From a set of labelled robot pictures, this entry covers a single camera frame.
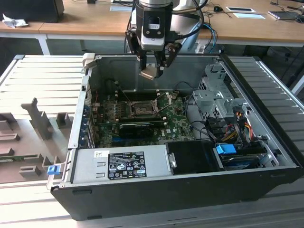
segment computer case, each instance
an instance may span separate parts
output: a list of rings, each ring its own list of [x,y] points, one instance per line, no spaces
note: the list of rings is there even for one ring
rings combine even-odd
[[[2,0],[2,14],[13,19],[24,19],[26,22],[40,21],[57,23],[62,17],[64,6],[62,0]]]

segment paper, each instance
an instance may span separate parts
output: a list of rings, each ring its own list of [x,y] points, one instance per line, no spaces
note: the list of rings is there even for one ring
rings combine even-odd
[[[252,19],[265,19],[260,14],[250,14],[250,13],[233,13],[237,18],[252,18]]]
[[[2,20],[2,22],[6,26],[11,27],[11,28],[16,28],[16,27],[22,27],[22,26],[29,25],[23,19],[17,19],[17,20],[15,20],[15,19],[6,17],[4,14],[3,14],[3,20]]]

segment blue latch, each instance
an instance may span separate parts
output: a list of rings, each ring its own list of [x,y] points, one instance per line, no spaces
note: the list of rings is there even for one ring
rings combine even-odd
[[[59,175],[61,165],[50,165],[47,169],[48,175]]]
[[[237,153],[234,145],[232,144],[220,144],[216,147],[218,154],[229,154],[229,153]]]

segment warning label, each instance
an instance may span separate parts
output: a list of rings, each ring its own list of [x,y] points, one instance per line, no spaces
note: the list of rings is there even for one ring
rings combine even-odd
[[[143,152],[110,153],[108,161],[110,180],[147,176]]]

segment black plastic cover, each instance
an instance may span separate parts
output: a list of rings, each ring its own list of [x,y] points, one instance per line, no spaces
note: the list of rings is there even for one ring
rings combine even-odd
[[[174,175],[220,171],[214,155],[214,143],[206,140],[167,142],[167,153],[173,153],[177,167]]]

